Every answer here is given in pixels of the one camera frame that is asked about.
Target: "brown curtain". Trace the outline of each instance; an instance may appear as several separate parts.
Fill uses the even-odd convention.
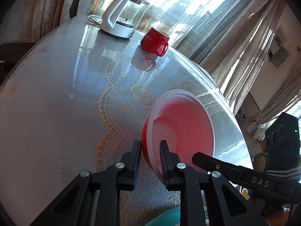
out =
[[[234,114],[255,81],[282,14],[283,0],[252,0],[199,63],[214,79]]]
[[[301,57],[290,69],[290,72],[282,85],[278,88],[272,98],[269,100],[267,105],[259,112],[256,119],[253,120],[248,127],[248,132],[252,133],[251,128],[267,123],[273,119],[276,119],[281,112],[288,111],[293,107],[299,100],[301,100]]]

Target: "electrical box on wall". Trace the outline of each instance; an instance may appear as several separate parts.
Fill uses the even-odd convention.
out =
[[[289,52],[283,47],[283,44],[286,41],[287,39],[285,38],[281,27],[279,27],[275,32],[275,36],[268,51],[269,61],[271,61],[277,68],[279,68],[279,66],[281,66],[290,55]]]

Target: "red mug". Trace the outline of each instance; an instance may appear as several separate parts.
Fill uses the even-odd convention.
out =
[[[168,49],[169,38],[170,37],[160,29],[152,27],[144,35],[140,44],[146,51],[162,57]]]

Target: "white kettle handle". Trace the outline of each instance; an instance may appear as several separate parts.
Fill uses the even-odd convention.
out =
[[[102,23],[113,28],[128,0],[113,0],[102,15]]]

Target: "plastic bowl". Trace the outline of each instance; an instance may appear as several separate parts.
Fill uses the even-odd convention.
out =
[[[159,149],[161,140],[167,141],[169,150],[178,154],[181,162],[206,172],[193,165],[191,158],[197,152],[213,155],[214,130],[204,105],[190,92],[174,89],[163,94],[154,104],[142,129],[144,158],[163,182]]]

